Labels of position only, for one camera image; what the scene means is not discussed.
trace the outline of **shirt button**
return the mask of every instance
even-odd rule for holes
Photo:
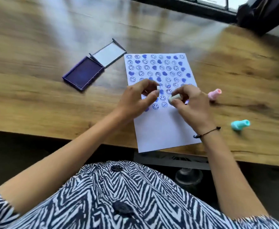
[[[113,203],[113,209],[116,214],[119,214],[121,216],[131,216],[134,213],[132,207],[120,201],[116,201]]]
[[[120,165],[113,165],[113,166],[111,167],[111,170],[112,170],[113,172],[120,172],[120,171],[122,171],[122,167],[121,167]]]

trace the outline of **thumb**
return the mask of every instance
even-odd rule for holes
[[[180,110],[181,108],[185,107],[185,104],[181,100],[178,100],[178,99],[172,100],[171,104],[175,108],[177,108],[178,110]]]
[[[142,102],[145,103],[145,105],[148,107],[151,104],[153,104],[154,101],[157,100],[157,97],[160,95],[160,90],[154,90],[152,92],[150,92],[147,97],[143,100],[141,100]]]

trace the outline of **person's right hand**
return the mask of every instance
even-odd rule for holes
[[[204,134],[216,128],[210,112],[209,99],[204,92],[193,85],[183,85],[172,92],[172,96],[176,94],[183,95],[183,100],[175,99],[172,105],[197,134]]]

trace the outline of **bracelet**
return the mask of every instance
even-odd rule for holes
[[[220,130],[220,129],[221,129],[221,127],[218,127],[218,126],[217,126],[215,129],[210,130],[209,132],[207,132],[207,133],[205,133],[205,134],[202,134],[202,135],[198,134],[198,135],[196,135],[196,136],[193,136],[193,138],[201,138],[202,136],[204,136],[204,135],[206,135],[206,134],[209,134],[209,133],[212,132],[212,131]]]

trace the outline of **dark curtain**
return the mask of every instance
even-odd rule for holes
[[[279,0],[248,0],[237,12],[240,27],[263,35],[279,25]]]

